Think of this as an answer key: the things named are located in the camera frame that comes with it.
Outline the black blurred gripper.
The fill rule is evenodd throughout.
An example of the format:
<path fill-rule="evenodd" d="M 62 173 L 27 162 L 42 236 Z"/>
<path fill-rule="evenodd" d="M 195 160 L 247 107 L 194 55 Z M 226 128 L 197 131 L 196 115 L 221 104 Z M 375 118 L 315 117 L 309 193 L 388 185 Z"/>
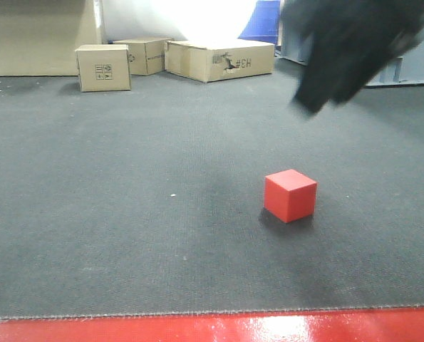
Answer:
<path fill-rule="evenodd" d="M 347 103 L 422 41 L 424 1 L 287 1 L 281 22 L 311 41 L 293 101 L 317 114 Z"/>

